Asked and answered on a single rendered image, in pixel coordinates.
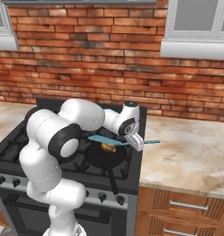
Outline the browned chicken piece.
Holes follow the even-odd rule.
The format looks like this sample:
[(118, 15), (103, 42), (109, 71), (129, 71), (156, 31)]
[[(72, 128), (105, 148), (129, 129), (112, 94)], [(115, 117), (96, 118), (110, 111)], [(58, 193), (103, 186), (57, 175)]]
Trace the browned chicken piece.
[(102, 143), (101, 148), (106, 152), (110, 152), (110, 153), (116, 152), (116, 147), (114, 145)]

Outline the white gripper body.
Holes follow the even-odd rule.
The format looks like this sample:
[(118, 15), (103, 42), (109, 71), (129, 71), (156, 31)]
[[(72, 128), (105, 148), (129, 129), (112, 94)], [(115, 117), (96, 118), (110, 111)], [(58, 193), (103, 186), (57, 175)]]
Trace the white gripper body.
[(127, 142), (136, 151), (142, 151), (143, 150), (144, 140), (143, 140), (143, 138), (138, 133), (134, 133), (133, 135), (130, 135), (129, 137), (127, 137)]

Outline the wooden drawer front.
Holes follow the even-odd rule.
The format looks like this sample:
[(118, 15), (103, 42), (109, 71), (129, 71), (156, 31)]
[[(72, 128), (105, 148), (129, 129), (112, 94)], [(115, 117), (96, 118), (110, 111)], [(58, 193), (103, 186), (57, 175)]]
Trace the wooden drawer front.
[[(202, 207), (208, 206), (208, 211), (172, 206), (170, 200)], [(197, 218), (224, 225), (224, 199), (218, 197), (191, 195), (140, 186), (138, 209), (155, 214), (166, 213), (173, 216)]]
[(137, 211), (136, 236), (179, 236), (163, 232), (163, 228), (192, 236), (224, 236), (224, 225), (197, 218)]

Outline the black oven door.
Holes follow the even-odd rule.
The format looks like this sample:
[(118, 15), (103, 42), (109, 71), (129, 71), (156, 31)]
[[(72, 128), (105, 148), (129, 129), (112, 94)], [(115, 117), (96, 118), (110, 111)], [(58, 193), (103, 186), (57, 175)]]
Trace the black oven door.
[[(0, 198), (2, 201), (7, 197), (8, 194), (17, 194), (28, 197), (24, 192), (0, 188)], [(18, 236), (42, 236), (42, 234), (50, 227), (48, 211), (41, 212), (19, 206), (9, 206), (4, 202), (3, 204), (17, 230)], [(88, 203), (85, 203), (82, 207), (85, 209), (108, 210), (112, 212), (109, 224), (88, 221), (75, 216), (78, 223), (86, 231), (87, 236), (125, 236), (126, 210)]]

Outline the black stove with hob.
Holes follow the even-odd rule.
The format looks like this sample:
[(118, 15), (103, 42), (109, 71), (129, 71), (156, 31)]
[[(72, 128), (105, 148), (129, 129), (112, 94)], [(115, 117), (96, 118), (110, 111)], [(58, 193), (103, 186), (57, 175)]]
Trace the black stove with hob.
[[(38, 108), (47, 109), (58, 113), (64, 102), (65, 100), (39, 98), (37, 100), (36, 107), (29, 110), (29, 112)], [(121, 112), (123, 109), (123, 105), (98, 105), (101, 106), (102, 109), (111, 109), (115, 112)], [(25, 119), (0, 142), (0, 176), (4, 176), (6, 178), (6, 181), (0, 185), (0, 188), (24, 193), (27, 193), (29, 179), (21, 168), (19, 154), (21, 149), (24, 148), (29, 142), (26, 130), (26, 116)], [(143, 138), (143, 140), (145, 136), (146, 120), (147, 110), (146, 108), (139, 106), (138, 134)], [(89, 140), (88, 137), (94, 135), (106, 136), (110, 139), (127, 142), (123, 136), (116, 135), (104, 127), (97, 131), (82, 131), (80, 133), (79, 145), (76, 153), (59, 161), (62, 177), (67, 180), (73, 180), (82, 183), (86, 190), (89, 191), (89, 196), (86, 197), (82, 206), (85, 203), (88, 203), (98, 205), (100, 207), (113, 207), (126, 210), (125, 236), (134, 236), (136, 228), (137, 196), (142, 151), (136, 151), (131, 145), (125, 145), (124, 147), (127, 151), (126, 159), (120, 166), (117, 166), (113, 169), (114, 178), (118, 188), (117, 195), (121, 195), (125, 199), (124, 204), (121, 206), (116, 201), (117, 195), (112, 192), (108, 172), (93, 167), (87, 162), (86, 150), (90, 143), (96, 142)], [(20, 179), (20, 185), (17, 187), (14, 187), (12, 184), (12, 180), (14, 178)], [(105, 201), (101, 202), (99, 200), (99, 192), (105, 193), (107, 195)], [(14, 231), (15, 235), (18, 236), (17, 230), (11, 218), (9, 217), (1, 198), (0, 206), (6, 213), (9, 226), (12, 228), (12, 231)]]

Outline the teal blue spatula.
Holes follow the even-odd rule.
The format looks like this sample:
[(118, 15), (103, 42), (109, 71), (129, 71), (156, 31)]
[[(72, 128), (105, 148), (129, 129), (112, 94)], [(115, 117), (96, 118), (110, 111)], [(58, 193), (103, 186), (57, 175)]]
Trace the teal blue spatula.
[[(129, 142), (121, 142), (115, 139), (110, 139), (106, 136), (99, 136), (99, 135), (94, 135), (94, 136), (89, 136), (88, 137), (89, 140), (91, 141), (96, 141), (99, 143), (104, 143), (107, 145), (113, 145), (113, 146), (125, 146), (125, 145), (131, 145), (131, 143)], [(146, 144), (158, 144), (160, 143), (160, 140), (156, 139), (156, 140), (145, 140), (143, 141), (143, 143)]]

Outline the black frying pan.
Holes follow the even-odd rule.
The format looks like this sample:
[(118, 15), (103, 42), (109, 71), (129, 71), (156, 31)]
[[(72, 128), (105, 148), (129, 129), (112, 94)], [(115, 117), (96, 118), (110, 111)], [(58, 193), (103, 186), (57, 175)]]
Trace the black frying pan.
[(117, 195), (118, 188), (114, 178), (113, 169), (120, 166), (126, 159), (127, 151), (124, 146), (115, 146), (116, 152), (106, 152), (99, 142), (92, 142), (86, 150), (86, 158), (89, 165), (108, 172), (112, 192)]

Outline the grey wall cupboard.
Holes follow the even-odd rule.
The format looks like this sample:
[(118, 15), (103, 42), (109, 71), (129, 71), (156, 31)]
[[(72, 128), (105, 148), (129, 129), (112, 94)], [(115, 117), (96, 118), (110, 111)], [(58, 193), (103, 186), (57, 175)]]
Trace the grey wall cupboard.
[(160, 56), (224, 60), (224, 0), (169, 0)]
[(17, 51), (18, 49), (18, 38), (13, 31), (8, 8), (0, 0), (0, 51)]

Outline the grey range hood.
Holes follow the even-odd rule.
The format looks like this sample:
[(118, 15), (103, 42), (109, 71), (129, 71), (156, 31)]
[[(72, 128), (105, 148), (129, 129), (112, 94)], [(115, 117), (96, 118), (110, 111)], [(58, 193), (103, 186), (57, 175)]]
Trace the grey range hood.
[(157, 0), (0, 0), (8, 6), (43, 5), (155, 5)]

